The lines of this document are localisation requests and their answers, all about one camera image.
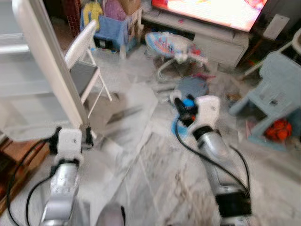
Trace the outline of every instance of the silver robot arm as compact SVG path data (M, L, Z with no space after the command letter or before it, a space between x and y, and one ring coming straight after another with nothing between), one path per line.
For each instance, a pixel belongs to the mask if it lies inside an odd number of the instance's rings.
M62 129L58 133L58 166L50 182L50 198L44 208L40 226L72 226L73 208L79 189L78 170L83 163L82 133L79 129Z
M198 143L197 152L218 163L238 179L238 168L232 160L230 151L219 133L215 132L215 123L219 116L220 99L203 96L194 99L194 107L185 107L179 98L174 104L182 123ZM252 216L251 198L245 186L238 183L229 174L202 159L206 168L208 181L215 200L219 206L221 226L256 226L257 219Z

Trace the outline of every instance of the gray round object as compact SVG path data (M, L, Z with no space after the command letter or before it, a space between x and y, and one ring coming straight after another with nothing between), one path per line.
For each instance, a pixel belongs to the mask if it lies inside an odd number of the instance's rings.
M207 82L200 78L183 78L179 85L176 87L181 92L182 100L184 100L188 94L193 97L201 97L208 94Z

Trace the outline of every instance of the tv stand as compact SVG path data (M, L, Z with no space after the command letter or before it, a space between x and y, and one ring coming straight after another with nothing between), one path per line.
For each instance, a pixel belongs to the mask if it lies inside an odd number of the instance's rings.
M194 42L210 60L236 67L249 47L249 34L240 31L205 24L168 12L152 16L143 13L142 19L152 23L172 27L195 35Z

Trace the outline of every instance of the pink fabric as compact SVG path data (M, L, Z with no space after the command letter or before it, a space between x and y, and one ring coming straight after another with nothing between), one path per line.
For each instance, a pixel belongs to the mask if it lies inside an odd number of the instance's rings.
M108 0L105 3L104 15L115 20L124 21L126 13L122 9L122 5L118 0Z
M191 77L192 78L199 78L199 79L209 80L209 79L214 79L216 76L202 74L202 73L196 73L196 74L191 75Z

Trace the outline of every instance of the television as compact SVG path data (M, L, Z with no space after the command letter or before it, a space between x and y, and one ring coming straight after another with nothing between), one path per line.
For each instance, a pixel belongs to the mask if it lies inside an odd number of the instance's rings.
M249 32L267 0L152 0L154 7Z

